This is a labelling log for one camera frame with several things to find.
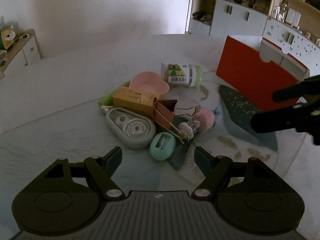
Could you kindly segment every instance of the open red cardboard box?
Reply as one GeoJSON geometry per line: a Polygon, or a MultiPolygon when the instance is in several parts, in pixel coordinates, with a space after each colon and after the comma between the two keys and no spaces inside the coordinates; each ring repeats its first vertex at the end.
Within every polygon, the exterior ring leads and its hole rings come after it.
{"type": "Polygon", "coordinates": [[[299,81],[275,62],[263,62],[257,50],[230,36],[226,39],[216,74],[263,111],[290,106],[298,101],[275,103],[272,100],[274,91],[299,81]]]}

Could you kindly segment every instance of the pink bowl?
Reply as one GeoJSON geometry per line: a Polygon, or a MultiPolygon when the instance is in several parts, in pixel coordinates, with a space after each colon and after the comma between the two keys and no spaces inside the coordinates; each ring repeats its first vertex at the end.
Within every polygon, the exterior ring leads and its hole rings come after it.
{"type": "Polygon", "coordinates": [[[129,88],[137,91],[145,91],[155,95],[164,95],[169,91],[169,85],[162,81],[157,73],[146,71],[136,75],[129,88]]]}

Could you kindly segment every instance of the metal screw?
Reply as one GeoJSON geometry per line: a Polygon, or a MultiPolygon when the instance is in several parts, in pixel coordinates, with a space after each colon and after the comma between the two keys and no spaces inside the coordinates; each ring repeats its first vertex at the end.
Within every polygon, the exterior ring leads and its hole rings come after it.
{"type": "Polygon", "coordinates": [[[198,197],[207,197],[210,195],[210,191],[204,188],[195,190],[195,195],[198,197]]]}
{"type": "Polygon", "coordinates": [[[320,111],[319,110],[313,111],[311,112],[311,115],[320,115],[320,111]]]}
{"type": "Polygon", "coordinates": [[[119,189],[110,189],[107,191],[107,196],[108,197],[120,197],[122,195],[122,191],[119,189]]]}

